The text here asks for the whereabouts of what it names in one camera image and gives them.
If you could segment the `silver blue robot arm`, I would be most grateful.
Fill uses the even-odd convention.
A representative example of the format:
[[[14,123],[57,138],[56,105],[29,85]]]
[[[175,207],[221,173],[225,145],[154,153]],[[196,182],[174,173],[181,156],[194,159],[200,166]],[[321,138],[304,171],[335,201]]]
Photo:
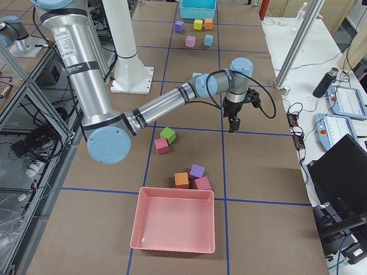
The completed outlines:
[[[120,113],[112,107],[87,33],[87,3],[34,1],[34,8],[43,27],[54,36],[84,113],[82,128],[87,134],[88,152],[95,161],[120,162],[130,151],[131,137],[139,130],[199,97],[224,93],[224,116],[229,120],[229,129],[233,132],[239,128],[237,114],[250,93],[253,63],[249,59],[235,58],[228,69],[195,76],[130,113]]]

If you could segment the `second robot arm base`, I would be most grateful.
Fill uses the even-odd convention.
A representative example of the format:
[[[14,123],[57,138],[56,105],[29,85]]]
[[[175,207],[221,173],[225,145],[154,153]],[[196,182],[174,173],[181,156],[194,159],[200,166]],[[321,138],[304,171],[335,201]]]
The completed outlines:
[[[45,40],[32,37],[18,17],[8,15],[1,18],[1,43],[13,57],[36,58]]]

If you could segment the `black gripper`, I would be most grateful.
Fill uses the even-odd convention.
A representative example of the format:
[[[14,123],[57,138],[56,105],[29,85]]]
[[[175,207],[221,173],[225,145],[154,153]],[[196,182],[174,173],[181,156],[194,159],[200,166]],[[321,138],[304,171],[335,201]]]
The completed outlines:
[[[241,121],[237,117],[237,114],[241,111],[242,106],[242,102],[234,103],[229,100],[223,100],[222,102],[223,117],[228,117],[229,121],[229,133],[239,130]]]

